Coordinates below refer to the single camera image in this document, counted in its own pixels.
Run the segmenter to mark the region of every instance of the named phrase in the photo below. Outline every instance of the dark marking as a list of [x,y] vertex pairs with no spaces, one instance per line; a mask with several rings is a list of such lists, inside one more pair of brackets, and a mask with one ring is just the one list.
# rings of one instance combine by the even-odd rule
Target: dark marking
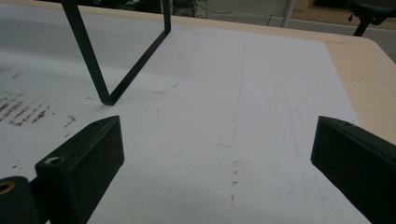
[[24,122],[26,122],[36,111],[37,111],[37,109],[33,109],[33,111],[32,111],[25,119],[23,119],[21,122],[16,123],[16,124],[14,124],[14,125],[15,125],[15,126],[21,127],[22,124],[23,124]]
[[221,143],[216,143],[216,146],[218,146],[218,147],[232,147],[231,145],[224,145]]
[[7,111],[7,113],[0,119],[0,122],[1,122],[3,119],[8,118],[8,116],[9,116],[14,110],[18,109],[18,107],[20,107],[22,103],[23,103],[23,102],[18,102],[17,104],[15,104],[14,106],[12,106],[12,107]]
[[67,128],[67,126],[69,126],[70,124],[74,123],[74,121],[76,121],[75,117],[73,116],[69,116],[70,120],[69,122],[64,126],[64,128]]
[[[18,116],[20,116],[21,114],[23,114],[26,110],[28,110],[28,109],[30,108],[31,105],[33,105],[33,104],[35,104],[35,103],[36,103],[36,101],[33,101],[32,103],[30,103],[30,104],[29,104],[28,106],[26,106],[15,118],[17,118]],[[19,122],[19,123],[15,123],[14,120],[12,120],[10,123],[13,124],[13,125],[15,125],[15,126],[21,127],[22,124],[23,124],[25,121],[27,121],[36,111],[37,111],[36,108],[33,109],[33,111],[32,111],[30,114],[28,114],[28,116],[27,116],[25,119],[23,119],[21,122]]]
[[19,73],[19,74],[15,75],[15,76],[14,76],[14,77],[12,77],[12,78],[16,78],[16,77],[18,77],[20,74],[21,74],[21,73]]
[[39,115],[37,115],[37,117],[35,117],[35,119],[32,121],[32,123],[37,122],[38,120],[44,118],[44,116],[46,116],[46,112],[45,110],[41,111]]
[[6,109],[8,106],[9,106],[9,104],[4,104],[4,105],[2,105],[2,106],[0,107],[0,113],[1,113],[4,109]]
[[14,117],[14,119],[17,119],[20,115],[22,115],[24,112],[26,112],[26,110],[28,110],[29,109],[29,106],[26,106],[20,113],[18,113],[15,117]]

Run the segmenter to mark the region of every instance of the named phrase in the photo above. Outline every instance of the black metal frame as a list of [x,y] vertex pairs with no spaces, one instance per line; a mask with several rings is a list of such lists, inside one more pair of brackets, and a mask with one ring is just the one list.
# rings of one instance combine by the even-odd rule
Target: black metal frame
[[171,32],[171,16],[170,16],[170,5],[169,0],[159,0],[163,5],[163,32],[157,37],[157,39],[148,47],[145,53],[140,57],[116,89],[108,93],[105,80],[103,79],[102,72],[99,67],[99,63],[96,60],[93,47],[88,37],[87,30],[84,25],[84,21],[81,18],[81,14],[78,10],[76,0],[61,0],[64,8],[64,13],[70,23],[73,30],[73,34],[78,42],[79,50],[81,51],[82,57],[84,58],[85,64],[87,64],[88,70],[91,74],[91,78],[95,88],[99,94],[99,97],[103,104],[114,105],[132,83],[134,78],[149,60],[155,50],[161,45],[168,34]]

